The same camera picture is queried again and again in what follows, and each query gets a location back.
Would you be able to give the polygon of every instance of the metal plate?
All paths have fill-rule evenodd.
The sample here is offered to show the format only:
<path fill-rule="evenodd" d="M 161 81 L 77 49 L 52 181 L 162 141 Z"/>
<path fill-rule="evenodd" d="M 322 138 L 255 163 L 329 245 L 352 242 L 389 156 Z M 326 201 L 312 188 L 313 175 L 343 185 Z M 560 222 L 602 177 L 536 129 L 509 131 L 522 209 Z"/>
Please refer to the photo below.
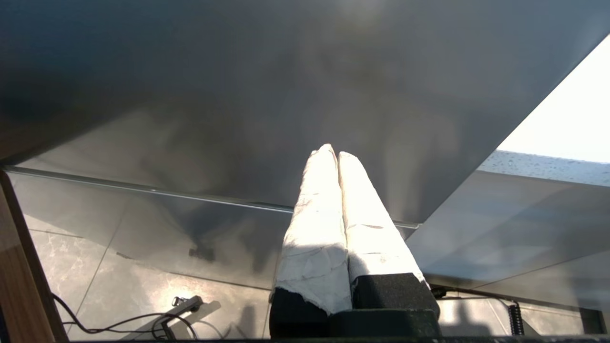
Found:
<path fill-rule="evenodd" d="M 307 155 L 331 142 L 360 157 L 393 219 L 423 222 L 610 32 L 609 13 L 5 1 L 0 158 L 59 144 L 40 156 L 49 170 L 292 205 Z"/>

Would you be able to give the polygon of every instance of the wooden edge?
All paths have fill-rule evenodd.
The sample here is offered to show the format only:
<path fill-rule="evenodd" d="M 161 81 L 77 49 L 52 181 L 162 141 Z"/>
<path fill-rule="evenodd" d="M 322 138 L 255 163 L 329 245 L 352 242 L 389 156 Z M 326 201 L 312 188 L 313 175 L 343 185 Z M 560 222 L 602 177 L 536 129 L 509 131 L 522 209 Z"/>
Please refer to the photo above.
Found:
<path fill-rule="evenodd" d="M 10 343 L 68 341 L 12 184 L 3 171 L 0 190 L 0 308 Z"/>

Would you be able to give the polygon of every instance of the bright sky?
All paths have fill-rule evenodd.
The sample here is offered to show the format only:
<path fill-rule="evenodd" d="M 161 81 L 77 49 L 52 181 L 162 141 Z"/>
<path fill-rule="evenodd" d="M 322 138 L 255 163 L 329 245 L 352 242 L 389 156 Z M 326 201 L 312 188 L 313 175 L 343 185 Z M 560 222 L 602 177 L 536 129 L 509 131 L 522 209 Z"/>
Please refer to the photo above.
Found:
<path fill-rule="evenodd" d="M 498 150 L 610 163 L 610 36 L 531 112 Z"/>

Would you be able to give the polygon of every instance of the gray metal sheet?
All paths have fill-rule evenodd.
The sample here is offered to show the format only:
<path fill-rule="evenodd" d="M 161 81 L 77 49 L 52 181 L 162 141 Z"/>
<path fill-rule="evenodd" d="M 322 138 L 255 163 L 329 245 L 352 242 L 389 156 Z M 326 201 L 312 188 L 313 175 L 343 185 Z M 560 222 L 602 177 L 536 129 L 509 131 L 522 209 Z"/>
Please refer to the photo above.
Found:
<path fill-rule="evenodd" d="M 30 152 L 61 143 L 38 157 L 47 170 L 280 205 L 331 142 L 360 157 L 393 219 L 423 222 L 610 32 L 609 13 L 607 1 L 4 1 L 0 137 L 42 134 Z"/>
<path fill-rule="evenodd" d="M 407 244 L 430 283 L 501 289 L 516 275 L 608 251 L 608 204 L 608 187 L 475 171 Z M 552 301 L 531 290 L 554 282 L 518 280 L 531 288 L 498 293 Z"/>
<path fill-rule="evenodd" d="M 292 216 L 36 176 L 12 179 L 30 229 L 81 237 L 166 272 L 263 289 L 273 284 Z"/>

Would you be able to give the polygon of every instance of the white fabric wrap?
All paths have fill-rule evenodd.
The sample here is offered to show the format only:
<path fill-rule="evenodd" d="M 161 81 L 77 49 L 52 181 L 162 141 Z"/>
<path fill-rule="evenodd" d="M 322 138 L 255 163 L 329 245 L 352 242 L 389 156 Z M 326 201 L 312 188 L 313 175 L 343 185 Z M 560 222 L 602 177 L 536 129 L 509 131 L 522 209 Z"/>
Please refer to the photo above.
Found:
<path fill-rule="evenodd" d="M 334 314 L 351 309 L 337 158 L 330 144 L 307 160 L 284 236 L 275 286 Z"/>
<path fill-rule="evenodd" d="M 394 273 L 413 273 L 425 281 L 356 156 L 339 153 L 339 183 L 343 192 L 350 282 L 361 275 Z"/>

